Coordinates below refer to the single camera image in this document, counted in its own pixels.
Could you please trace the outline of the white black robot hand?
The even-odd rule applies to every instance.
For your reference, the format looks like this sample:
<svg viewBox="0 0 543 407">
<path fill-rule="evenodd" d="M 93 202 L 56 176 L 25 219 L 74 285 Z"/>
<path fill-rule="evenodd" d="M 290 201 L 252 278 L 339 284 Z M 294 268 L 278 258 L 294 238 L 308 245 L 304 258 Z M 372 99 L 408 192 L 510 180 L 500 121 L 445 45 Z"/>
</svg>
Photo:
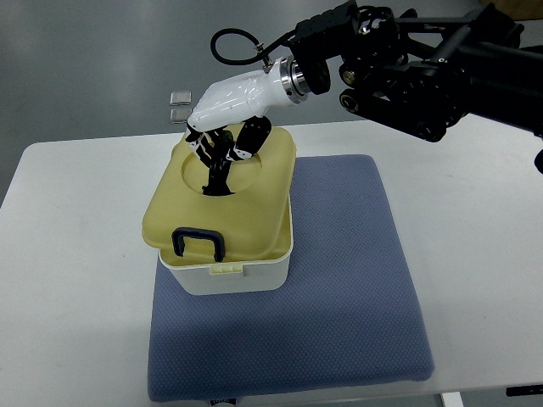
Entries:
<svg viewBox="0 0 543 407">
<path fill-rule="evenodd" d="M 212 147 L 204 137 L 228 125 L 262 118 L 270 108 L 290 108 L 310 93 L 292 56 L 276 59 L 271 70 L 254 70 L 212 84 L 187 120 L 185 141 L 206 166 Z"/>
</svg>

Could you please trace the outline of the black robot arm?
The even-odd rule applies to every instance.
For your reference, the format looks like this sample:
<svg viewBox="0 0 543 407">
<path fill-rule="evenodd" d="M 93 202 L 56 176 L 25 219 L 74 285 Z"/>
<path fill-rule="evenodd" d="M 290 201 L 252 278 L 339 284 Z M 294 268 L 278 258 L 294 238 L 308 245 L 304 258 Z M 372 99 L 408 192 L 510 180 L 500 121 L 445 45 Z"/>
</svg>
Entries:
<svg viewBox="0 0 543 407">
<path fill-rule="evenodd" d="M 440 19 L 348 1 L 299 22 L 288 47 L 312 93 L 329 90 L 340 57 L 345 110 L 425 141 L 467 114 L 540 136 L 542 49 L 522 32 L 493 5 Z"/>
</svg>

